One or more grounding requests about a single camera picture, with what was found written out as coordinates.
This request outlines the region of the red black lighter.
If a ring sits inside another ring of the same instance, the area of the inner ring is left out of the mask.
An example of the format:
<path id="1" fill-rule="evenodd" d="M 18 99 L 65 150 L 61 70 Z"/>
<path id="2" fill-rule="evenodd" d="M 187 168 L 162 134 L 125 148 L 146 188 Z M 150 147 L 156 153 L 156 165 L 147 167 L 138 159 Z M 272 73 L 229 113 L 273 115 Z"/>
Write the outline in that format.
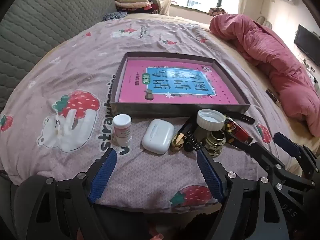
<path id="1" fill-rule="evenodd" d="M 232 140 L 232 142 L 235 142 L 235 140 L 237 140 L 246 145 L 249 145 L 253 141 L 249 133 L 228 116 L 226 116 L 223 130 L 226 133 L 226 137 L 229 137 L 229 141 Z"/>

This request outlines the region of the black yellow digital watch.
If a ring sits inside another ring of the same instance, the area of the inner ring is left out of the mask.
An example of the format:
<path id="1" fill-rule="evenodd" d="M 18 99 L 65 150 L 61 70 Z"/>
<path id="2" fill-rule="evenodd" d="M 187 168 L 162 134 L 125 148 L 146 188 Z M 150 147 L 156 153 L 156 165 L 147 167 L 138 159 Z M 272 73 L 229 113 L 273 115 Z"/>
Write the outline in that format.
<path id="1" fill-rule="evenodd" d="M 245 114 L 239 113 L 239 112 L 228 112 L 226 113 L 226 116 L 231 118 L 231 119 L 236 119 L 242 122 L 245 122 L 247 124 L 253 125 L 255 123 L 255 119 L 247 116 Z"/>

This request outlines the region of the white ribbed jar lid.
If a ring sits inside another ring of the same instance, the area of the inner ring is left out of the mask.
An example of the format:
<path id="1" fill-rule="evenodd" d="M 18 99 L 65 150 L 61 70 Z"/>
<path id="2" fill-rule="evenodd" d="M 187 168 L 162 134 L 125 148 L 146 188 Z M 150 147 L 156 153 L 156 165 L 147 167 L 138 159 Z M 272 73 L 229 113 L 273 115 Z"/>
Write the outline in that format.
<path id="1" fill-rule="evenodd" d="M 197 113 L 197 124 L 207 131 L 216 132 L 223 128 L 226 117 L 213 109 L 202 109 Z"/>

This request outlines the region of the black spring hair clip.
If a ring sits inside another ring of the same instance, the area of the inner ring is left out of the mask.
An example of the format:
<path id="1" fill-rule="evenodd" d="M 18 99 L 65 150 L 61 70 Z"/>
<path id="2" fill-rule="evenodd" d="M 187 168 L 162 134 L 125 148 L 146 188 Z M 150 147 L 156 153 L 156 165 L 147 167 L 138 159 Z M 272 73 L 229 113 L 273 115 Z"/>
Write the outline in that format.
<path id="1" fill-rule="evenodd" d="M 185 152 L 198 151 L 202 147 L 201 143 L 196 139 L 194 131 L 194 129 L 190 129 L 184 134 L 183 148 Z"/>

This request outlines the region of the white pill bottle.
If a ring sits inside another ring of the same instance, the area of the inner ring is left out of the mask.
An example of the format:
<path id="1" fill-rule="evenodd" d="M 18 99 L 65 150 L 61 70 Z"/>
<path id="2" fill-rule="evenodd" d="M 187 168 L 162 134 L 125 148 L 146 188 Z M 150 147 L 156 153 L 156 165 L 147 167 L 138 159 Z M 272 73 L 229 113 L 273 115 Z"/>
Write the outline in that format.
<path id="1" fill-rule="evenodd" d="M 114 135 L 119 146 L 127 147 L 132 140 L 132 119 L 127 114 L 118 114 L 112 120 Z"/>

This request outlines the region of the white earbuds case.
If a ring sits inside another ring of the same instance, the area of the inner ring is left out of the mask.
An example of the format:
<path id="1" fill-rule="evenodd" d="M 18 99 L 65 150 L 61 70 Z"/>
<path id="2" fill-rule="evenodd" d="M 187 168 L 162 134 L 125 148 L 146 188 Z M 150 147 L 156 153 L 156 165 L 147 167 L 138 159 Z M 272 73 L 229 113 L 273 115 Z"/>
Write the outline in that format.
<path id="1" fill-rule="evenodd" d="M 173 136 L 173 124 L 161 119 L 154 119 L 144 134 L 142 146 L 152 153 L 165 154 L 170 147 Z"/>

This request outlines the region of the red pink quilt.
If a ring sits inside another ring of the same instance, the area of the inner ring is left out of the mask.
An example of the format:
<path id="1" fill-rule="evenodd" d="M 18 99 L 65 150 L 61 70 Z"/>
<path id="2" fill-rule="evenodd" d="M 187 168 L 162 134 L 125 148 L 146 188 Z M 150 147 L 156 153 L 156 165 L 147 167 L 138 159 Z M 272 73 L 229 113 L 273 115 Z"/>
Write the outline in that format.
<path id="1" fill-rule="evenodd" d="M 209 29 L 267 75 L 285 114 L 306 121 L 319 137 L 319 95 L 304 65 L 274 31 L 239 14 L 214 16 Z"/>

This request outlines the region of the black gold label tag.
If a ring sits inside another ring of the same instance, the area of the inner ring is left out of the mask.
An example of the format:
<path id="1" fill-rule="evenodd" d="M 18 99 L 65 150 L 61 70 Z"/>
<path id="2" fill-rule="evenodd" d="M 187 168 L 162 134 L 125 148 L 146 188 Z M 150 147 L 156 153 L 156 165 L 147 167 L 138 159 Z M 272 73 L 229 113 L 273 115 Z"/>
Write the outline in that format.
<path id="1" fill-rule="evenodd" d="M 271 100 L 280 108 L 281 102 L 278 100 L 276 95 L 269 88 L 266 90 L 266 94 L 271 98 Z"/>

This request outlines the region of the pink children's book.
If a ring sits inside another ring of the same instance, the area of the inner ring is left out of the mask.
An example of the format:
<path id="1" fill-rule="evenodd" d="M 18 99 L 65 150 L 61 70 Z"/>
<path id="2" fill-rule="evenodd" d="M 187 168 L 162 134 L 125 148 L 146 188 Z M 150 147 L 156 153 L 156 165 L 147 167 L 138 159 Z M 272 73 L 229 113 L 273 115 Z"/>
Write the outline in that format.
<path id="1" fill-rule="evenodd" d="M 165 60 L 127 61 L 121 103 L 238 105 L 231 89 L 211 66 Z"/>

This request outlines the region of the grey cardboard box tray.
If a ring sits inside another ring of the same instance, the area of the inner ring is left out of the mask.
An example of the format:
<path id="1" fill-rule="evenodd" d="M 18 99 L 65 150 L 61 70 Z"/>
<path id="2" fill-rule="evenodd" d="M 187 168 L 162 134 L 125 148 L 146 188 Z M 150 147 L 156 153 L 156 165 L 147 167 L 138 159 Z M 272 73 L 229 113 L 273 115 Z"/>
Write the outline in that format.
<path id="1" fill-rule="evenodd" d="M 232 93 L 239 101 L 238 105 L 210 105 L 210 104 L 171 104 L 171 103 L 121 103 L 118 101 L 124 70 L 129 59 L 133 60 L 165 60 L 187 63 L 200 63 L 213 67 L 222 77 L 223 81 L 231 89 Z M 110 98 L 110 107 L 113 114 L 128 114 L 135 118 L 175 118 L 191 116 L 201 109 L 213 109 L 221 113 L 239 112 L 244 114 L 250 107 L 248 98 L 245 96 L 239 85 L 232 78 L 227 69 L 219 64 L 215 59 L 201 56 L 160 53 L 160 52 L 127 52 L 125 53 L 120 66 L 116 72 Z"/>

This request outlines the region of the grey quilted headboard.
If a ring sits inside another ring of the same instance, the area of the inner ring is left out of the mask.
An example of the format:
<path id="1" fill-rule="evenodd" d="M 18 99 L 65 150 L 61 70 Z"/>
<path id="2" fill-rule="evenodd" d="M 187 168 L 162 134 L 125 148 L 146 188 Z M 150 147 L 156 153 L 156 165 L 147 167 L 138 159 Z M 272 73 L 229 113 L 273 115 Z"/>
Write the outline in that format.
<path id="1" fill-rule="evenodd" d="M 49 51 L 115 10 L 114 0 L 15 0 L 1 20 L 1 108 Z"/>

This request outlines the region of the folded clothes stack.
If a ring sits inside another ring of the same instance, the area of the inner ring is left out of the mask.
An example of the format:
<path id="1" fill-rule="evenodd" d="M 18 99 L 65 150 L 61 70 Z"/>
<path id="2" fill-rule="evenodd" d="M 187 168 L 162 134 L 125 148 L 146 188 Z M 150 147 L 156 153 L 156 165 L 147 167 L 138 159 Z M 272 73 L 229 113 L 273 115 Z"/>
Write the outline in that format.
<path id="1" fill-rule="evenodd" d="M 115 0 L 116 9 L 128 14 L 159 14 L 157 0 Z"/>

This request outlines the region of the blue patterned cloth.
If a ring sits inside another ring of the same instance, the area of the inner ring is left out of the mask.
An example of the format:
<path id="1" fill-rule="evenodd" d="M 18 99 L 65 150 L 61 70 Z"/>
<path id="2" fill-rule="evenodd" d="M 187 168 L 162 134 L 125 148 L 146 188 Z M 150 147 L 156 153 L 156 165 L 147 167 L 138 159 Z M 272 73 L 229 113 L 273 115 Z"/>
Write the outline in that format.
<path id="1" fill-rule="evenodd" d="M 121 12 L 121 11 L 111 12 L 103 16 L 103 21 L 121 19 L 121 18 L 124 18 L 126 15 L 127 15 L 127 12 Z"/>

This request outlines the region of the wall mounted television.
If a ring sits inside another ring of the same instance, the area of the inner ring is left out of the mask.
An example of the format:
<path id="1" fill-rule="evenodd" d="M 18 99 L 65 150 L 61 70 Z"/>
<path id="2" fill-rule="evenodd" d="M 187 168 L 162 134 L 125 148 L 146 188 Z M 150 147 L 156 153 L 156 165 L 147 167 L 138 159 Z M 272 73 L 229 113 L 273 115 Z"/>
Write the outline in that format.
<path id="1" fill-rule="evenodd" d="M 320 39 L 316 33 L 310 32 L 302 25 L 298 26 L 294 44 L 319 67 L 320 61 Z"/>

